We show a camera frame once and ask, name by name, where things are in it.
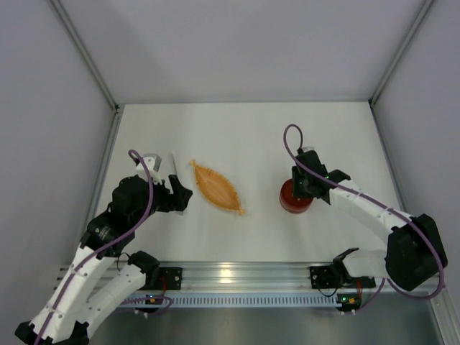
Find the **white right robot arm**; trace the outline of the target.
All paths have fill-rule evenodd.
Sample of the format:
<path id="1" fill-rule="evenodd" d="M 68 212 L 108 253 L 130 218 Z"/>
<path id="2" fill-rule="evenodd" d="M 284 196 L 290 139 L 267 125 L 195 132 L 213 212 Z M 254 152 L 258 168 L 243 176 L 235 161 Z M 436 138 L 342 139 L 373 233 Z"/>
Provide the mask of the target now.
<path id="1" fill-rule="evenodd" d="M 172 166 L 193 197 L 171 223 L 170 259 L 186 262 L 330 262 L 346 252 L 351 275 L 386 277 L 392 229 L 402 221 L 362 196 L 335 188 L 331 202 L 315 201 L 302 213 L 280 204 L 282 183 L 293 161 L 281 150 L 210 156 L 202 164 L 236 187 L 240 211 L 210 204 L 197 188 L 192 162 L 174 155 Z"/>

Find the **red round lid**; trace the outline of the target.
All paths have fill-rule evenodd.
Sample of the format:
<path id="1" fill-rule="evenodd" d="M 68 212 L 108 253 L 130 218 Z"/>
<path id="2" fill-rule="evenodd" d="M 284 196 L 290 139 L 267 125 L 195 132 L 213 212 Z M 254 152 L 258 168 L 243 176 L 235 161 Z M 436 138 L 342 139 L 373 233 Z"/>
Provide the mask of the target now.
<path id="1" fill-rule="evenodd" d="M 293 196 L 293 181 L 286 180 L 280 189 L 280 205 L 289 213 L 299 214 L 307 211 L 312 202 L 312 198 L 296 198 Z"/>

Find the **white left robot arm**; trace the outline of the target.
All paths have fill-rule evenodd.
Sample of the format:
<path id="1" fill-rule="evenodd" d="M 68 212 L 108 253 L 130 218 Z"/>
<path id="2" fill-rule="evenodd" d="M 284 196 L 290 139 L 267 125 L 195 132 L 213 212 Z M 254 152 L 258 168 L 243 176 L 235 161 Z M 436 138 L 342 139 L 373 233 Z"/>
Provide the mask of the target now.
<path id="1" fill-rule="evenodd" d="M 184 211 L 193 192 L 169 175 L 170 186 L 149 185 L 135 175 L 124 178 L 107 209 L 87 226 L 73 262 L 53 296 L 31 321 L 18 325 L 15 336 L 25 344 L 88 344 L 97 328 L 132 293 L 153 288 L 160 263 L 138 251 L 98 292 L 93 289 L 134 238 L 132 228 L 155 212 Z"/>

